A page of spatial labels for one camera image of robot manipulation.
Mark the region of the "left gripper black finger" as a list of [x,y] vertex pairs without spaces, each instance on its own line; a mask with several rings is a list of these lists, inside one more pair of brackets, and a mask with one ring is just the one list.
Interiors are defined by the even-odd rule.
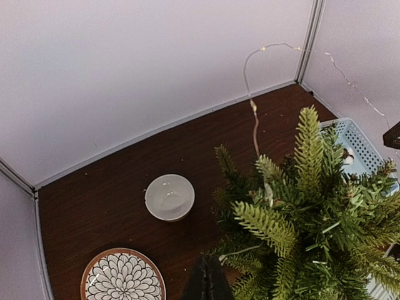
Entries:
[[234,294],[217,256],[202,255],[196,260],[182,293],[182,299],[234,299]]

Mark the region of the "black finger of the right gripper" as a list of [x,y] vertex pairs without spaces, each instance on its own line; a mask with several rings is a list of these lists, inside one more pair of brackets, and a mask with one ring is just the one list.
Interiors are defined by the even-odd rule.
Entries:
[[392,149],[400,149],[400,122],[387,130],[383,136],[383,144]]

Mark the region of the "small green christmas tree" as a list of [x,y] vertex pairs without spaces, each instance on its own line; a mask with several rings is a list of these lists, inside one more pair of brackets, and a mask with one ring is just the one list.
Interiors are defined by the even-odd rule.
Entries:
[[247,176],[215,149],[227,184],[214,193],[226,234],[214,253],[240,273],[235,299],[369,299],[369,275],[399,294],[399,263],[384,252],[399,242],[395,165],[348,174],[337,139],[305,107],[280,164],[260,155]]

